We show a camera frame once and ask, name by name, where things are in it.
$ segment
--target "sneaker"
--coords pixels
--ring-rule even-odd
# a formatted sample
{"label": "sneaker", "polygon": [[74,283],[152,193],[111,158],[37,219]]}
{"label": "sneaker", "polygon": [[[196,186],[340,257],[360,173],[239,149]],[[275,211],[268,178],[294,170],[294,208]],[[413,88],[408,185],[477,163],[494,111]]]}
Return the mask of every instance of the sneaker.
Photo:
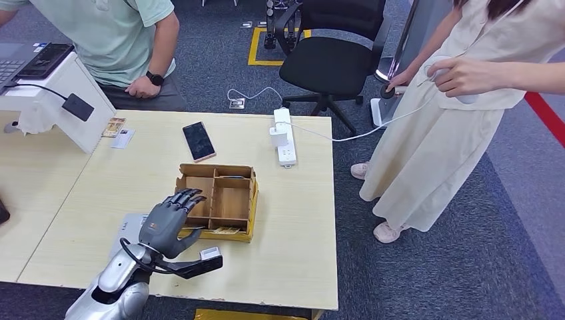
{"label": "sneaker", "polygon": [[359,180],[365,180],[365,175],[367,174],[367,169],[369,168],[369,162],[357,163],[351,166],[351,175]]}
{"label": "sneaker", "polygon": [[372,234],[382,243],[391,243],[396,241],[400,237],[400,233],[406,229],[409,229],[409,227],[402,225],[400,230],[393,230],[390,228],[390,225],[388,225],[388,222],[385,221],[380,225],[377,225]]}

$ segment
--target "light green t-shirt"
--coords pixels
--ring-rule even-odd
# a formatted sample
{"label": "light green t-shirt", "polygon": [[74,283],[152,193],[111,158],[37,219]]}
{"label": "light green t-shirt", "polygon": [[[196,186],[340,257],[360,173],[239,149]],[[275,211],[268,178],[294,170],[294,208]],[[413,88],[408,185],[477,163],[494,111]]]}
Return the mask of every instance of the light green t-shirt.
{"label": "light green t-shirt", "polygon": [[[0,0],[0,9],[30,3],[74,42],[96,81],[119,87],[145,75],[155,23],[174,9],[171,0]],[[175,60],[166,75],[174,69]]]}

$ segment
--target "cream dress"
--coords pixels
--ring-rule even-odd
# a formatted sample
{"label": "cream dress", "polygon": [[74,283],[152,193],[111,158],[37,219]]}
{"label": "cream dress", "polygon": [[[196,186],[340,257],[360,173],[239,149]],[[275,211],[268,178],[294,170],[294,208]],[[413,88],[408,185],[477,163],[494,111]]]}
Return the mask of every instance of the cream dress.
{"label": "cream dress", "polygon": [[[483,61],[546,63],[565,47],[565,0],[532,0],[519,13],[488,21],[488,0],[470,0],[463,17],[434,54]],[[380,200],[373,213],[393,229],[428,231],[490,143],[505,109],[525,92],[501,89],[464,105],[447,98],[421,69],[372,155],[360,196]]]}

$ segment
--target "sleeve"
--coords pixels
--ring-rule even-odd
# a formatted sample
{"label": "sleeve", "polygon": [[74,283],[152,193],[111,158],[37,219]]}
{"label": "sleeve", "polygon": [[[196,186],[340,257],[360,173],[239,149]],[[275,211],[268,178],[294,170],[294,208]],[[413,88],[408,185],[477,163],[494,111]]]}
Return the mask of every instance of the sleeve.
{"label": "sleeve", "polygon": [[0,10],[16,11],[28,4],[30,4],[28,0],[0,0]]}
{"label": "sleeve", "polygon": [[141,20],[145,27],[150,27],[151,25],[163,20],[175,9],[171,0],[135,0],[131,2],[135,2],[137,5],[136,9],[141,16]]}

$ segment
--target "black cable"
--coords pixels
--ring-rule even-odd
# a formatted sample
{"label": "black cable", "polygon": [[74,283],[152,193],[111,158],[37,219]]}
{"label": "black cable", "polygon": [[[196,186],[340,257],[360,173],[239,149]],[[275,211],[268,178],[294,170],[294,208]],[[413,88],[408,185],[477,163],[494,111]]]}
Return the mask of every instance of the black cable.
{"label": "black cable", "polygon": [[48,88],[48,87],[44,87],[44,86],[42,86],[42,85],[36,85],[36,84],[34,84],[34,83],[10,83],[9,85],[5,85],[6,88],[23,87],[23,86],[37,87],[37,88],[40,88],[40,89],[43,89],[43,90],[47,90],[47,91],[51,92],[51,93],[54,94],[54,95],[60,96],[63,100],[65,100],[65,101],[67,100],[67,98],[66,98],[64,95],[62,95],[62,94],[56,92],[55,90],[50,89],[50,88]]}
{"label": "black cable", "polygon": [[127,253],[127,255],[133,260],[135,261],[135,263],[137,263],[141,269],[143,271],[147,271],[147,272],[155,272],[155,273],[160,273],[163,275],[170,275],[173,274],[174,272],[172,271],[165,271],[165,270],[159,270],[159,269],[155,269],[154,267],[151,267],[150,265],[146,264],[145,262],[139,260],[136,256],[133,255],[133,253],[131,253],[131,251],[128,249],[127,245],[131,244],[129,241],[127,241],[126,238],[120,238],[120,245],[122,246],[122,249],[125,251],[125,253]]}

